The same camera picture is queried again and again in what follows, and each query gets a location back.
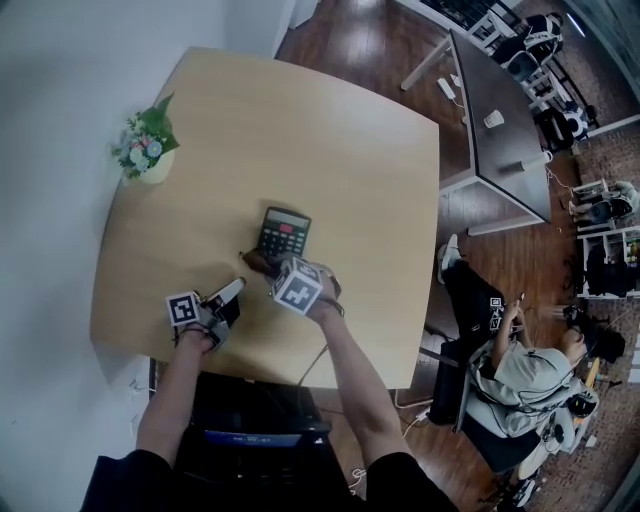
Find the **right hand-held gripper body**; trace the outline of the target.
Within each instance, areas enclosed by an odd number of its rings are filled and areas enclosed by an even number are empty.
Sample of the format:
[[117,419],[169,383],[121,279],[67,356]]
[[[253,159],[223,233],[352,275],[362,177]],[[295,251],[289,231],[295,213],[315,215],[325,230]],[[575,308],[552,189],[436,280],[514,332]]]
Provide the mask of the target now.
[[306,316],[316,302],[326,302],[343,314],[337,302],[342,288],[331,269],[295,254],[279,256],[273,266],[271,297],[276,303]]

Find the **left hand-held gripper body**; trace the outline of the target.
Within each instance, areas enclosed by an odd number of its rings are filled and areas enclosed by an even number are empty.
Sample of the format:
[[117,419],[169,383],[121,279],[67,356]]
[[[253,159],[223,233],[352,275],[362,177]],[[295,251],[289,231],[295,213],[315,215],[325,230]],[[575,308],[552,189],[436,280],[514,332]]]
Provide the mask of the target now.
[[195,291],[167,297],[165,299],[169,320],[173,329],[173,342],[179,331],[187,327],[198,327],[207,332],[218,349],[229,338],[233,325],[220,322],[216,311],[224,304],[206,304],[205,299]]

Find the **black calculator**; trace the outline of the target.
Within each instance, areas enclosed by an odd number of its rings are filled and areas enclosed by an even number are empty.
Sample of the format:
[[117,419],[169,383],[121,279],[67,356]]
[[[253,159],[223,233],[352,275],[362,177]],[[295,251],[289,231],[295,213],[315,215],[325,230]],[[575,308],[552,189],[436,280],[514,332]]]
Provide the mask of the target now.
[[287,252],[302,257],[311,222],[310,217],[294,211],[275,206],[268,207],[259,232],[259,252],[266,258]]

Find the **person's right forearm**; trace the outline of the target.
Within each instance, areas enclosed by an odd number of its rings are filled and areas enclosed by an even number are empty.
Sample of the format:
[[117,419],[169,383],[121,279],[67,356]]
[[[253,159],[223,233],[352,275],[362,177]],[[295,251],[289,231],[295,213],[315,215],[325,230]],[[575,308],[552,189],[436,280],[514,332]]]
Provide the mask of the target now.
[[409,453],[387,388],[351,335],[338,310],[320,302],[308,316],[318,324],[334,367],[342,410],[370,466],[393,453]]

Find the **person's left forearm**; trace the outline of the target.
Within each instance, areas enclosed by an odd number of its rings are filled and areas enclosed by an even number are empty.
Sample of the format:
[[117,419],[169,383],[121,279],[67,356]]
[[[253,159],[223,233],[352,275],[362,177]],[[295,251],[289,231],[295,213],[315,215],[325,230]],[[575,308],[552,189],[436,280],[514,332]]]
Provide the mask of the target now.
[[139,424],[136,448],[158,455],[171,467],[191,421],[204,355],[184,346],[175,349]]

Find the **person's left hand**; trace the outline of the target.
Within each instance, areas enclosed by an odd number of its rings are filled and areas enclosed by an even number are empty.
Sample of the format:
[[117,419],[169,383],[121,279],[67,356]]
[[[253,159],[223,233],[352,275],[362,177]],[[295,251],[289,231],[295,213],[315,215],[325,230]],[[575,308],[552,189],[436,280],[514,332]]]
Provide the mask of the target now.
[[179,331],[175,336],[175,345],[195,349],[200,355],[211,352],[215,346],[207,332],[198,327],[187,327]]

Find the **black chest rig with screen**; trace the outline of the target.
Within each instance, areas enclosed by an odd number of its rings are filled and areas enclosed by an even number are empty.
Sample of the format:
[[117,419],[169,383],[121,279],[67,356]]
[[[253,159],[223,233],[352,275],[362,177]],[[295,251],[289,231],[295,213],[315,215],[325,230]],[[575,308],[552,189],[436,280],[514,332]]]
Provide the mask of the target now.
[[308,391],[202,373],[176,469],[243,498],[316,496],[343,483],[330,431]]

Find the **flowers in cream pot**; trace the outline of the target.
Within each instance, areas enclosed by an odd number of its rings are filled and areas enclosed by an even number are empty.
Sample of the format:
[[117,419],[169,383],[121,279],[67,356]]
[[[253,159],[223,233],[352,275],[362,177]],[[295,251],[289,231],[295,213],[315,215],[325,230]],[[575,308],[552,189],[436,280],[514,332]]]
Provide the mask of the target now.
[[129,117],[111,147],[112,158],[126,181],[159,184],[168,176],[180,147],[167,114],[173,96]]

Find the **black bag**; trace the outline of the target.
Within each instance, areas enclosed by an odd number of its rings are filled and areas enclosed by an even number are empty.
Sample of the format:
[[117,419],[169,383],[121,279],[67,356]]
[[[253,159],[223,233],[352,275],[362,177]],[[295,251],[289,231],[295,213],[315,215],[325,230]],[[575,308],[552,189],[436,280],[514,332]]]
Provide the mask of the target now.
[[457,424],[465,389],[468,353],[462,339],[445,341],[440,346],[438,368],[429,412],[431,423]]

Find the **person's black shirt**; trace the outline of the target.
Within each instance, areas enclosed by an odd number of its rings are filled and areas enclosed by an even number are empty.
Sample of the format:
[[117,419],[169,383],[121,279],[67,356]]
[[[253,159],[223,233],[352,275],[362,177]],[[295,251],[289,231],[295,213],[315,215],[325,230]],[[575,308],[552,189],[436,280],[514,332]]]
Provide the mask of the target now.
[[100,456],[80,512],[459,512],[407,453],[369,466],[364,498],[351,494],[337,465],[315,468],[292,483],[244,487],[197,481],[144,450]]

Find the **grey office chair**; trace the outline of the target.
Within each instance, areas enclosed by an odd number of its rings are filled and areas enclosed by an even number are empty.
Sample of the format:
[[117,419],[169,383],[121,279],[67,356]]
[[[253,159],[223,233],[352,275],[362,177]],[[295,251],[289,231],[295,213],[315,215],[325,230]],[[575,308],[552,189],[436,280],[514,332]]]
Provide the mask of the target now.
[[454,429],[471,440],[493,472],[503,473],[521,465],[536,450],[572,452],[598,406],[595,391],[575,377],[541,400],[501,404],[479,388],[468,359]]

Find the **white cylindrical bottle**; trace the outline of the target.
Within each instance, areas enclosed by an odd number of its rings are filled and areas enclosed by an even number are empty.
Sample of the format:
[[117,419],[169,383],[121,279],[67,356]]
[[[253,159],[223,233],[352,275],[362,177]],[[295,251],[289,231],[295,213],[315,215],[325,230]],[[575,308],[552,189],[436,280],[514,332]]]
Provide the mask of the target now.
[[533,171],[538,168],[545,168],[553,160],[553,154],[548,151],[540,151],[534,156],[525,158],[520,162],[520,165],[524,171]]

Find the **dark table with white legs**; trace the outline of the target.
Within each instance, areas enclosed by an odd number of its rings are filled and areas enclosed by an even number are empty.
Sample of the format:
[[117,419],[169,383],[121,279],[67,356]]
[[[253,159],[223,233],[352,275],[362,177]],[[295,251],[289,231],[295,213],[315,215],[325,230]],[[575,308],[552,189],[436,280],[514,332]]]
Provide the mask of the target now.
[[[518,207],[516,217],[469,227],[478,236],[552,221],[547,169],[524,171],[520,162],[543,151],[527,96],[511,75],[476,45],[453,31],[401,82],[409,90],[428,70],[450,53],[460,80],[463,119],[466,121],[469,165],[440,180],[446,195],[481,185]],[[484,118],[499,110],[505,122],[493,129]]]

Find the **black chair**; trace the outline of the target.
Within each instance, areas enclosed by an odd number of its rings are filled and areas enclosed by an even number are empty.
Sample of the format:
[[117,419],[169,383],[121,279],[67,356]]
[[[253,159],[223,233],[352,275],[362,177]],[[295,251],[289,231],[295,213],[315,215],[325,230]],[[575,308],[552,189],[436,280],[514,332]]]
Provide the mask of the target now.
[[559,110],[554,107],[547,108],[534,116],[534,122],[540,128],[546,149],[551,153],[568,150],[573,146],[573,132]]

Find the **white slatted chair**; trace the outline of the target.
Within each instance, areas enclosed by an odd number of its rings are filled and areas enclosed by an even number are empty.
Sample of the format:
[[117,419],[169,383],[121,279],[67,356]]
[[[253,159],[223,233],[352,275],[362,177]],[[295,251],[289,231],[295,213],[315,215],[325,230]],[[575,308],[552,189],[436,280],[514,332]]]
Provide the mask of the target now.
[[546,110],[550,102],[560,96],[560,84],[526,51],[516,53],[503,68],[518,82],[529,97],[529,109]]

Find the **white shelf unit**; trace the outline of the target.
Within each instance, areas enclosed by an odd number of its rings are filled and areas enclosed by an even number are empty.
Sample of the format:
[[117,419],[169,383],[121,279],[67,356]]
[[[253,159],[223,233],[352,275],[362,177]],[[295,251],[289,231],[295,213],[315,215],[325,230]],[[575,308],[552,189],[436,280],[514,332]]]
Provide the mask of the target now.
[[577,241],[583,258],[579,298],[640,298],[640,226],[582,234]]

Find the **white and black backpack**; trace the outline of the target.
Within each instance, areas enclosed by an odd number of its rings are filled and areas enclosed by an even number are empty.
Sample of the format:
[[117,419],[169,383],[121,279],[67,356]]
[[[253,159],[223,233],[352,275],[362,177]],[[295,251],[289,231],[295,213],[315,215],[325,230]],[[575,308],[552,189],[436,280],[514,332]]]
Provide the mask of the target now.
[[567,121],[571,134],[576,142],[588,136],[590,119],[584,109],[576,106],[572,109],[564,110],[562,115]]

